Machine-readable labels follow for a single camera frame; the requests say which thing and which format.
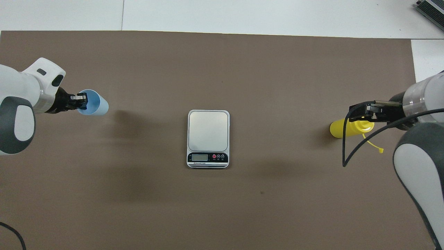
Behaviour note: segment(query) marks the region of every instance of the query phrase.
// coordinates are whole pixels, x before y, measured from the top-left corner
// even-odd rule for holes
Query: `scale platform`
[[[195,169],[223,169],[230,163],[230,113],[191,110],[188,113],[186,164]]]

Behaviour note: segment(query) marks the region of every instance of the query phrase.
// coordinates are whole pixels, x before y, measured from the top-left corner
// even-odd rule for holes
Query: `white tile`
[[[444,40],[412,40],[416,82],[444,70]]]
[[[444,38],[416,0],[125,0],[123,30]]]
[[[0,0],[0,30],[120,30],[123,0]]]

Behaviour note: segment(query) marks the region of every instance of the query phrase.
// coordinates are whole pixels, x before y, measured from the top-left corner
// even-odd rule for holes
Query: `brown table surface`
[[[37,115],[31,145],[0,158],[0,221],[30,250],[433,249],[392,166],[403,132],[343,168],[328,131],[350,105],[414,83],[409,40],[2,32],[0,64],[39,57],[110,109]],[[228,169],[186,166],[192,109],[230,112]],[[20,249],[6,229],[0,241]]]

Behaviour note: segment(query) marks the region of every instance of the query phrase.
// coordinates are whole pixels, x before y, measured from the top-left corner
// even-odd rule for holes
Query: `kitchen scale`
[[[186,155],[186,164],[194,169],[226,168],[230,163],[230,113],[191,110]]]

